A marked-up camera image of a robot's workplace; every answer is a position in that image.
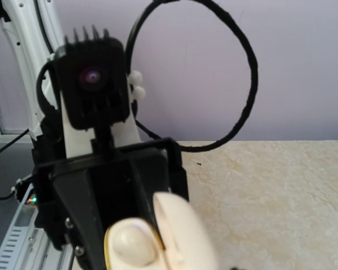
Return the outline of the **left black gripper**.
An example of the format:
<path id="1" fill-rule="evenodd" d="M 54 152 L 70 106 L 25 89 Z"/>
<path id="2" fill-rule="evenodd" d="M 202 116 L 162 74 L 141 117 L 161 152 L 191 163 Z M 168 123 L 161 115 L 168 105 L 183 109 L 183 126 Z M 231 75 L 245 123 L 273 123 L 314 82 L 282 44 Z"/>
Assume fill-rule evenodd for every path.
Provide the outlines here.
<path id="1" fill-rule="evenodd" d="M 83 249 L 75 254 L 84 269 L 105 269 L 105 230 L 126 218 L 148 222 L 163 247 L 154 193 L 189 197 L 180 146 L 170 138 L 40 164 L 33 186 L 37 226 L 57 250 L 67 243 Z"/>

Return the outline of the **white earbud charging case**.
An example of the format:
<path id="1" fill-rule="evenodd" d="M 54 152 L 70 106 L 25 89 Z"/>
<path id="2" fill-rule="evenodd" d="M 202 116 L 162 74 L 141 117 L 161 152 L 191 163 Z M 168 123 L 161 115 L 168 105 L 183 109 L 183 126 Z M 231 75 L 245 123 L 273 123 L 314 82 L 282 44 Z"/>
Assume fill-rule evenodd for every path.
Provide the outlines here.
<path id="1" fill-rule="evenodd" d="M 163 247 L 152 229 L 158 258 L 152 265 L 138 269 L 219 269 L 215 248 L 194 208 L 182 197 L 168 192 L 156 192 L 153 202 Z M 112 269 L 106 253 L 106 233 L 105 266 Z"/>

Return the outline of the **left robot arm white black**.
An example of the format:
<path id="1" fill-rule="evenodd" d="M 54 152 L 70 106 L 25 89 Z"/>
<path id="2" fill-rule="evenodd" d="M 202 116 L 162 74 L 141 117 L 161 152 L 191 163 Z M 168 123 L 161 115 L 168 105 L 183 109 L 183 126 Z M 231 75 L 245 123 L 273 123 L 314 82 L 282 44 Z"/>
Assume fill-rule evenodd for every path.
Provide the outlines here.
<path id="1" fill-rule="evenodd" d="M 0 269 L 178 269 L 160 200 L 186 203 L 179 145 L 143 142 L 136 75 L 107 30 L 69 41 L 53 1 L 0 1 L 24 82 L 34 169 Z"/>

